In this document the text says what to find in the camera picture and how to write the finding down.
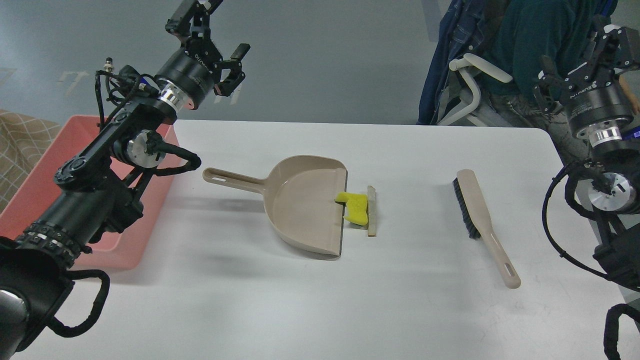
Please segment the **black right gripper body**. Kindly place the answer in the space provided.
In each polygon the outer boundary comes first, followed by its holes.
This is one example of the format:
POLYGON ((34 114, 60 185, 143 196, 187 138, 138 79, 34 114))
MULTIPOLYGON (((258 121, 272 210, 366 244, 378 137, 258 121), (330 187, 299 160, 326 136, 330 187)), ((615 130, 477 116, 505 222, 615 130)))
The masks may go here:
POLYGON ((634 94, 607 60, 585 60, 566 78, 565 114, 581 141, 621 141, 634 119, 634 94))

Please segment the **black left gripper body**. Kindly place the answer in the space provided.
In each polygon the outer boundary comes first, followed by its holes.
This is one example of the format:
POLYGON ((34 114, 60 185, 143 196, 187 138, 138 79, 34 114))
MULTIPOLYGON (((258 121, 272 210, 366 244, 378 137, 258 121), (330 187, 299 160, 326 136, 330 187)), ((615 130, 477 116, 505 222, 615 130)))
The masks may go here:
POLYGON ((163 64, 154 77, 159 85, 172 84, 185 94, 185 107, 196 110, 221 79, 221 70, 215 63, 222 55, 211 40, 208 27, 195 27, 183 33, 170 30, 181 45, 163 64))

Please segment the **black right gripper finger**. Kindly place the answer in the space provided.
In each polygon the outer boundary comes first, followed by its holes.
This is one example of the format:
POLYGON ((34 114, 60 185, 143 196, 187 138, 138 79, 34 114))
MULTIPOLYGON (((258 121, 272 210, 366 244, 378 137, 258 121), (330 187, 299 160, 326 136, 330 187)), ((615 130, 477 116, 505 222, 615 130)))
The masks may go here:
POLYGON ((541 71, 533 94, 535 104, 544 114, 568 114, 570 75, 561 76, 556 63, 548 55, 539 57, 541 71))
POLYGON ((590 53, 590 68, 638 68, 640 66, 640 35, 635 28, 618 26, 605 16, 595 15, 594 48, 590 53))

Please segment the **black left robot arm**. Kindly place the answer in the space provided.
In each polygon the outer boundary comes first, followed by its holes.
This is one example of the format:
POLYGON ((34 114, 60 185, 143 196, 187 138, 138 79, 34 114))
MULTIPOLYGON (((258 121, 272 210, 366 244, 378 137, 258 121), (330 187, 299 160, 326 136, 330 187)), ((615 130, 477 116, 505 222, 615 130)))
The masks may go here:
POLYGON ((130 66, 96 71, 98 134, 60 166, 61 194, 14 239, 1 238, 1 358, 9 360, 45 328, 78 337, 98 321, 110 291, 102 269, 73 270, 105 233, 122 233, 143 216, 142 196, 154 177, 201 166, 196 153, 166 142, 160 125, 173 125, 182 109, 206 96, 229 97, 246 78, 250 45, 224 59, 211 39, 210 17, 219 0, 183 0, 165 30, 180 48, 154 76, 130 66))

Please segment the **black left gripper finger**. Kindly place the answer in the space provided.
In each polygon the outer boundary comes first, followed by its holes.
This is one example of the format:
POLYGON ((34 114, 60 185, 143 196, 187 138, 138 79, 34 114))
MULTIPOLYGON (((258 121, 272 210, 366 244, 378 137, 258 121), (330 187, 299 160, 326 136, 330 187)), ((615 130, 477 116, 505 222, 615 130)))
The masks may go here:
POLYGON ((178 39, 209 39, 210 16, 221 4, 222 0, 183 0, 167 19, 166 32, 178 39))
POLYGON ((228 70, 227 76, 214 85, 214 93, 217 96, 230 97, 246 78, 242 61, 250 51, 249 43, 240 43, 229 59, 215 63, 217 69, 228 70))

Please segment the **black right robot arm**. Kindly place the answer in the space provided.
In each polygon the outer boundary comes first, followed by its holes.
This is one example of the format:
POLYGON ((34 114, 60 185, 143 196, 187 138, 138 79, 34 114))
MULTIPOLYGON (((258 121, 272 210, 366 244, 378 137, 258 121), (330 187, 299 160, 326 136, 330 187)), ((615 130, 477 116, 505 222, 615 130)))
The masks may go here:
POLYGON ((601 243, 593 258, 601 271, 569 255, 549 237, 560 257, 604 280, 639 291, 639 226, 626 228, 621 215, 639 213, 639 139, 626 136, 633 110, 620 75, 639 69, 639 32, 594 17, 592 49, 578 68, 560 77, 550 57, 542 56, 535 100, 546 113, 554 104, 551 89, 560 89, 571 134, 589 144, 589 155, 565 166, 551 181, 542 205, 542 226, 548 230, 547 206, 560 180, 566 179, 565 201, 581 217, 594 221, 601 243))

